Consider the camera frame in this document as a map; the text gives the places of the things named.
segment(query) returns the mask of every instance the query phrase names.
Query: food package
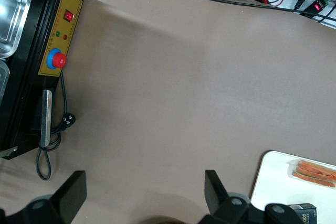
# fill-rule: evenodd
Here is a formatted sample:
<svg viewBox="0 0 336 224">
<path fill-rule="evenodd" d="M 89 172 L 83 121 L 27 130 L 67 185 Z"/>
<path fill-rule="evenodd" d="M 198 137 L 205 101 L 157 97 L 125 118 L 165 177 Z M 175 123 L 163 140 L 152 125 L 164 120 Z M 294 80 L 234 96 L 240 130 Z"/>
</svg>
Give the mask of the food package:
<svg viewBox="0 0 336 224">
<path fill-rule="evenodd" d="M 336 189 L 336 170 L 304 160 L 289 162 L 288 176 Z"/>
<path fill-rule="evenodd" d="M 296 212 L 303 223 L 317 224 L 316 207 L 310 203 L 289 205 Z"/>
</svg>

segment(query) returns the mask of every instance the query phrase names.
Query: table surface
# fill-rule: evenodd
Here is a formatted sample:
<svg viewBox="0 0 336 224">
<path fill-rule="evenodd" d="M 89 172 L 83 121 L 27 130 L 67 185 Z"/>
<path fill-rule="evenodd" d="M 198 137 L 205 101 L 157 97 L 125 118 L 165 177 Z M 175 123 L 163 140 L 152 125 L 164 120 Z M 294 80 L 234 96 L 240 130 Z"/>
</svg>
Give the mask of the table surface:
<svg viewBox="0 0 336 224">
<path fill-rule="evenodd" d="M 206 0 L 85 0 L 64 67 L 76 123 L 47 182 L 37 150 L 0 161 L 1 207 L 84 169 L 74 223 L 197 223 L 205 169 L 249 195 L 268 150 L 336 164 L 334 37 L 299 15 Z"/>
</svg>

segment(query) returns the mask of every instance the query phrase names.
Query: sliced meat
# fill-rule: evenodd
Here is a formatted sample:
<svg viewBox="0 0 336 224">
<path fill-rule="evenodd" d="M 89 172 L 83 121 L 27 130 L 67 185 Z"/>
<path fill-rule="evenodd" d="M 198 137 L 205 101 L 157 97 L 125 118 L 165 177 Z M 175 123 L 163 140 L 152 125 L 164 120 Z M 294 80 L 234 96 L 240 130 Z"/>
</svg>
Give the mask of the sliced meat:
<svg viewBox="0 0 336 224">
<path fill-rule="evenodd" d="M 306 161 L 300 161 L 299 166 L 305 170 L 309 170 L 314 173 L 320 173 L 323 175 L 333 176 L 336 178 L 336 170 L 332 170 L 321 165 L 309 163 Z"/>
<path fill-rule="evenodd" d="M 336 178 L 334 178 L 333 176 L 327 176 L 327 175 L 323 175 L 323 174 L 319 174 L 319 173 L 313 173 L 309 170 L 303 169 L 301 167 L 297 167 L 296 171 L 303 174 L 303 175 L 307 175 L 313 178 L 318 178 L 318 179 L 322 179 L 322 180 L 326 180 L 326 181 L 330 181 L 330 182 L 336 182 Z"/>
<path fill-rule="evenodd" d="M 300 174 L 300 173 L 295 172 L 295 171 L 292 172 L 292 175 L 294 177 L 301 178 L 305 181 L 313 182 L 313 183 L 316 183 L 316 184 L 319 184 L 319 185 L 328 186 L 328 187 L 335 187 L 335 184 L 330 182 L 330 181 L 325 181 L 325 180 L 321 180 L 321 179 L 318 179 L 318 178 L 312 178 L 312 177 Z"/>
</svg>

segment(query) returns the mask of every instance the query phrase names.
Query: small box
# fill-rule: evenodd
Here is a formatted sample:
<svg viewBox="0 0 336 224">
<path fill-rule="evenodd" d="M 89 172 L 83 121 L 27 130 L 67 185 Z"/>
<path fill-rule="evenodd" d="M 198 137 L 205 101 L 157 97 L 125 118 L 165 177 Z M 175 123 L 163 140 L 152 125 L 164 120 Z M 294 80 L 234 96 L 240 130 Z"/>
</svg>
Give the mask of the small box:
<svg viewBox="0 0 336 224">
<path fill-rule="evenodd" d="M 294 212 L 300 217 L 303 223 L 317 224 L 316 207 L 310 203 L 289 205 Z"/>
</svg>

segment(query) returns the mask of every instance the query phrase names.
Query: yellow control panel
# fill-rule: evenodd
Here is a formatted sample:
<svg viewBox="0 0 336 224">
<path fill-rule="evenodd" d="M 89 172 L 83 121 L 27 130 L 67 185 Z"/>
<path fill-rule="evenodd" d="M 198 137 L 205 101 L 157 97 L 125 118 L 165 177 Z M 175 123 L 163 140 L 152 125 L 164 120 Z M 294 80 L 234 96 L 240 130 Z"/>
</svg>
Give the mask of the yellow control panel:
<svg viewBox="0 0 336 224">
<path fill-rule="evenodd" d="M 59 77 L 66 62 L 82 0 L 61 0 L 38 74 Z"/>
</svg>

